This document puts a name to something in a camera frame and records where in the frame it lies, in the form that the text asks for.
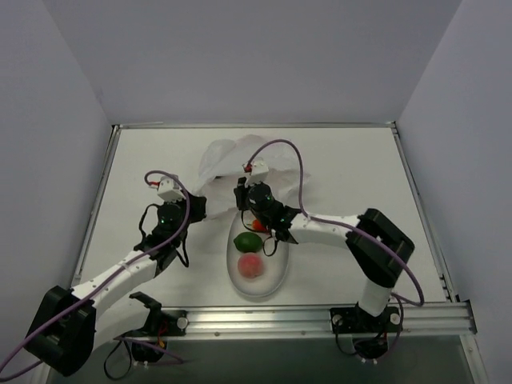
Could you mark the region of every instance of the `red tomato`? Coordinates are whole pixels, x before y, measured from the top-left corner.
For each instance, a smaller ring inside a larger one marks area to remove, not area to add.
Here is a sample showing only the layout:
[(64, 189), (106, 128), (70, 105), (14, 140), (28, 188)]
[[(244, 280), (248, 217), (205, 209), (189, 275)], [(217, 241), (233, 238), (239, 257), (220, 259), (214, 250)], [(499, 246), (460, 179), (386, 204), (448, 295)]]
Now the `red tomato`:
[(238, 260), (238, 272), (244, 278), (256, 278), (263, 274), (263, 260), (258, 254), (243, 254)]

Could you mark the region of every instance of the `gray wall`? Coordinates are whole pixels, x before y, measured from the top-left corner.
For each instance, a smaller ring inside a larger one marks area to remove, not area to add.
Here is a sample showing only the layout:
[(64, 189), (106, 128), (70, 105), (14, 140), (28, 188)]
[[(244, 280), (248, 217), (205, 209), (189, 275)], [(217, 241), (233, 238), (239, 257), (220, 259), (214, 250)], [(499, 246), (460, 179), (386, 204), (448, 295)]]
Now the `gray wall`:
[(464, 0), (399, 119), (492, 382), (512, 377), (512, 3)]
[(386, 122), (460, 0), (45, 0), (111, 122)]
[[(9, 0), (1, 8), (4, 359), (25, 336), (43, 293), (70, 280), (111, 129), (42, 2)], [(20, 355), (2, 376), (32, 361)]]

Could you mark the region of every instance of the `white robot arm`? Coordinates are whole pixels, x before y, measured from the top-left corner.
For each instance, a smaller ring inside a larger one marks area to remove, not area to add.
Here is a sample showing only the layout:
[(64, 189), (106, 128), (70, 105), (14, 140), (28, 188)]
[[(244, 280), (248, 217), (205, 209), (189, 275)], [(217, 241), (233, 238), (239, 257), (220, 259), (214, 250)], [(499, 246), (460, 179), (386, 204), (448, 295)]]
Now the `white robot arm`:
[[(263, 161), (256, 160), (243, 169), (247, 176), (240, 178), (234, 189), (237, 208), (250, 210), (276, 241), (348, 248), (367, 277), (358, 308), (374, 318), (381, 315), (403, 266), (414, 251), (413, 242), (376, 209), (368, 209), (361, 215), (336, 217), (306, 214), (304, 210), (285, 206), (274, 199), (270, 187), (264, 183), (268, 167)], [(361, 232), (371, 235), (374, 241), (361, 236)], [(399, 260), (376, 245), (376, 241), (392, 249)]]
[(165, 201), (157, 206), (158, 224), (149, 235), (143, 233), (133, 251), (87, 282), (68, 290), (56, 286), (45, 294), (25, 349), (64, 376), (80, 369), (104, 342), (144, 327), (154, 333), (162, 324), (160, 303), (141, 292), (130, 295), (122, 316), (113, 322), (100, 320), (118, 300), (167, 268), (178, 255), (188, 225), (206, 216), (206, 198), (180, 191), (170, 178), (160, 181), (158, 195)]

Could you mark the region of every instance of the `purple cable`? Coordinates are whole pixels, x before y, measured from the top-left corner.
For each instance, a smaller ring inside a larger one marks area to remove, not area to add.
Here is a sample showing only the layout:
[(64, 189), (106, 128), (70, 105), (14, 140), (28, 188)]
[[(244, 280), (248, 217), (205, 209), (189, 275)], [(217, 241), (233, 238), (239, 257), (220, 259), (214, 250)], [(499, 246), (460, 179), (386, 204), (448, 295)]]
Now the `purple cable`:
[(154, 362), (154, 363), (150, 364), (151, 366), (176, 366), (176, 365), (181, 365), (185, 362), (185, 360), (183, 360), (176, 354), (173, 354), (173, 353), (169, 352), (168, 350), (161, 348), (160, 346), (151, 344), (150, 342), (144, 342), (143, 340), (137, 340), (136, 338), (124, 338), (124, 337), (118, 337), (118, 338), (115, 338), (114, 340), (118, 340), (120, 342), (132, 342), (133, 344), (139, 344), (141, 346), (146, 346), (146, 347), (156, 350), (162, 354), (171, 356), (174, 360), (176, 360), (175, 362)]
[[(178, 228), (178, 230), (170, 238), (168, 238), (164, 242), (158, 244), (157, 246), (151, 248), (150, 250), (147, 250), (146, 252), (143, 252), (140, 255), (132, 258), (129, 262), (126, 263), (128, 266), (130, 266), (131, 264), (133, 264), (137, 260), (140, 260), (144, 256), (147, 256), (148, 254), (150, 254), (150, 253), (152, 253), (152, 252), (154, 252), (156, 250), (159, 250), (163, 246), (165, 246), (165, 245), (169, 244), (170, 242), (172, 242), (182, 232), (182, 230), (185, 229), (186, 224), (187, 224), (188, 219), (189, 219), (189, 216), (190, 216), (190, 197), (189, 197), (188, 191), (186, 190), (186, 188), (182, 184), (182, 182), (179, 181), (178, 177), (176, 175), (169, 174), (169, 173), (167, 173), (167, 172), (165, 172), (163, 170), (151, 170), (150, 172), (148, 172), (144, 176), (144, 181), (148, 185), (149, 185), (148, 177), (151, 176), (152, 174), (162, 174), (164, 176), (167, 176), (168, 178), (172, 178), (182, 188), (182, 191), (183, 191), (183, 194), (185, 195), (185, 200), (186, 200), (185, 218), (183, 219), (183, 222), (180, 225), (180, 227)], [(76, 310), (77, 308), (82, 306), (84, 303), (89, 301), (91, 298), (96, 296), (99, 292), (101, 292), (103, 290), (103, 288), (105, 288), (108, 284), (110, 284), (110, 282), (112, 282), (112, 280), (114, 280), (124, 270), (125, 270), (124, 266), (119, 267), (118, 270), (113, 272), (111, 276), (109, 276), (103, 283), (101, 283), (95, 290), (93, 290), (90, 294), (85, 296), (82, 300), (76, 302), (75, 304), (73, 304), (72, 306), (70, 306), (69, 308), (65, 309), (63, 312), (61, 312), (60, 314), (56, 314), (50, 320), (48, 320), (43, 325), (41, 325), (39, 328), (37, 328), (34, 332), (29, 334), (20, 344), (18, 344), (13, 349), (13, 351), (0, 364), (0, 373), (6, 368), (7, 364), (9, 364), (9, 362), (14, 358), (14, 356), (16, 356), (19, 353), (19, 351), (22, 350), (23, 347), (26, 346), (29, 342), (31, 342), (36, 336), (38, 336), (39, 334), (44, 332), (49, 326), (51, 326), (52, 324), (54, 324), (55, 322), (57, 322), (58, 320), (60, 320), (64, 316), (66, 316), (67, 314), (73, 312), (74, 310)], [(27, 368), (24, 368), (23, 370), (20, 370), (16, 374), (13, 374), (13, 375), (8, 376), (6, 378), (0, 378), (0, 382), (8, 382), (8, 381), (10, 381), (10, 380), (12, 380), (14, 378), (17, 378), (17, 377), (21, 376), (22, 374), (25, 374), (29, 370), (32, 370), (33, 368), (35, 368), (39, 364), (41, 364), (41, 361), (36, 362), (35, 364), (32, 364), (31, 366), (28, 366)]]
[(250, 157), (249, 161), (247, 162), (247, 164), (251, 164), (252, 161), (254, 160), (254, 158), (256, 158), (256, 156), (258, 156), (258, 154), (264, 150), (265, 148), (267, 148), (268, 146), (271, 146), (272, 144), (275, 144), (275, 143), (278, 143), (278, 142), (283, 142), (285, 144), (288, 144), (289, 146), (291, 146), (295, 153), (297, 154), (297, 158), (298, 158), (298, 167), (299, 167), (299, 180), (298, 180), (298, 206), (302, 212), (302, 214), (304, 216), (306, 216), (307, 218), (309, 218), (310, 220), (313, 220), (314, 222), (323, 222), (325, 224), (332, 224), (332, 225), (335, 225), (335, 226), (342, 226), (344, 228), (347, 228), (348, 230), (351, 230), (353, 232), (355, 232), (356, 234), (360, 235), (360, 236), (363, 236), (364, 238), (370, 240), (373, 244), (381, 247), (386, 253), (388, 253), (389, 256), (391, 256), (393, 258), (393, 260), (396, 261), (397, 264), (400, 265), (401, 268), (403, 268), (403, 270), (409, 275), (411, 281), (413, 282), (414, 284), (414, 287), (416, 288), (416, 291), (418, 292), (418, 296), (419, 296), (419, 302), (414, 302), (408, 298), (404, 298), (403, 296), (399, 295), (399, 294), (394, 294), (394, 296), (397, 298), (397, 299), (400, 299), (408, 304), (411, 304), (413, 306), (422, 306), (423, 304), (425, 304), (425, 296), (423, 295), (423, 290), (422, 288), (420, 287), (419, 285), (419, 281), (416, 279), (416, 277), (414, 276), (413, 272), (410, 270), (410, 268), (407, 266), (407, 264), (404, 263), (403, 260), (400, 259), (400, 257), (395, 253), (393, 252), (393, 250), (391, 248), (389, 248), (386, 244), (380, 242), (379, 240), (377, 240), (376, 238), (374, 238), (372, 235), (368, 234), (367, 232), (365, 232), (364, 230), (360, 230), (359, 228), (356, 228), (355, 226), (351, 226), (350, 224), (346, 224), (345, 222), (337, 222), (335, 220), (326, 220), (324, 218), (316, 218), (314, 216), (310, 216), (310, 214), (308, 214), (306, 212), (306, 209), (304, 208), (304, 204), (302, 203), (302, 188), (303, 188), (303, 184), (304, 184), (304, 165), (302, 164), (302, 156), (301, 156), (301, 153), (300, 151), (298, 150), (298, 148), (296, 147), (295, 144), (293, 144), (290, 140), (286, 140), (284, 138), (278, 138), (278, 139), (275, 139), (275, 140), (271, 140), (269, 142), (266, 142), (265, 144), (263, 144), (262, 146), (260, 146), (256, 152), (253, 153), (253, 155)]

